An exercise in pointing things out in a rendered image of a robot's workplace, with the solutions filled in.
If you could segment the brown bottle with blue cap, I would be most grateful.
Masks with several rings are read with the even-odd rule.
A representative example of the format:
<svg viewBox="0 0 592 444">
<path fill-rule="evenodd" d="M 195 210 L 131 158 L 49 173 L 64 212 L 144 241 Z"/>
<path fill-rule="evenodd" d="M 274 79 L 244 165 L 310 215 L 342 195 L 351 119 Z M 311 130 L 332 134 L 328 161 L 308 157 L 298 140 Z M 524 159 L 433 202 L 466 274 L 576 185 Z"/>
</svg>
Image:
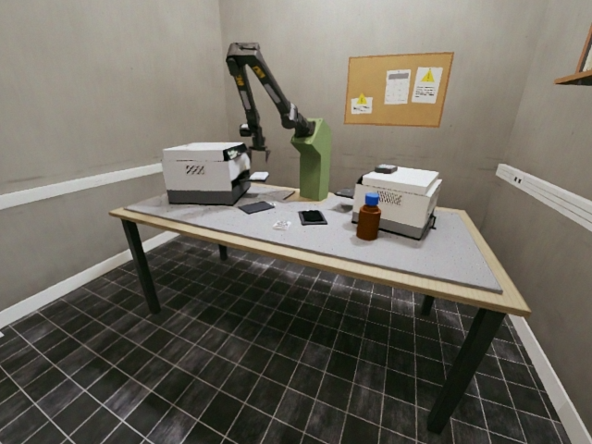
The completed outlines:
<svg viewBox="0 0 592 444">
<path fill-rule="evenodd" d="M 377 206 L 379 194 L 366 193 L 364 205 L 360 207 L 356 236 L 364 241 L 377 239 L 381 210 Z"/>
</svg>

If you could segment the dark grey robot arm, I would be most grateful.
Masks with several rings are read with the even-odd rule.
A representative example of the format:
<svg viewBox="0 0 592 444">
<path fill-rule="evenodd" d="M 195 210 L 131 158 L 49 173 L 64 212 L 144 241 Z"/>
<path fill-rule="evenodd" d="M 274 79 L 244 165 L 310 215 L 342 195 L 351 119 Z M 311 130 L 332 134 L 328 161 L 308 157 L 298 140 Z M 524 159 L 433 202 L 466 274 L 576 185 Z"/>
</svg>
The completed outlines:
<svg viewBox="0 0 592 444">
<path fill-rule="evenodd" d="M 246 65 L 252 69 L 276 105 L 281 115 L 282 127 L 288 130 L 295 128 L 294 137 L 296 139 L 314 135 L 316 122 L 305 119 L 298 113 L 298 107 L 286 98 L 263 59 L 258 43 L 231 43 L 228 49 L 226 63 L 230 75 L 239 76 L 233 78 L 247 119 L 247 124 L 240 124 L 239 131 L 241 137 L 252 137 L 253 135 L 258 138 L 263 136 L 263 128 L 259 126 L 260 115 L 255 107 L 252 89 L 246 72 Z M 265 136 L 263 136 L 263 146 L 265 146 Z"/>
</svg>

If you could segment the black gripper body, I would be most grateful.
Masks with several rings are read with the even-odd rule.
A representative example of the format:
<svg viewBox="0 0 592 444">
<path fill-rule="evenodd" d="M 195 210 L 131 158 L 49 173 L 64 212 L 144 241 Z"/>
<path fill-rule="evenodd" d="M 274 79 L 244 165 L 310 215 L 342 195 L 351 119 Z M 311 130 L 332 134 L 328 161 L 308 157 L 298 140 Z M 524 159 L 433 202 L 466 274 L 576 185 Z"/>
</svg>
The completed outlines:
<svg viewBox="0 0 592 444">
<path fill-rule="evenodd" d="M 253 137 L 253 146 L 248 146 L 249 149 L 247 149 L 246 151 L 251 151 L 251 150 L 256 150 L 257 151 L 263 151 L 263 152 L 269 152 L 270 150 L 266 150 L 267 146 L 263 146 L 263 136 L 261 137 Z"/>
</svg>

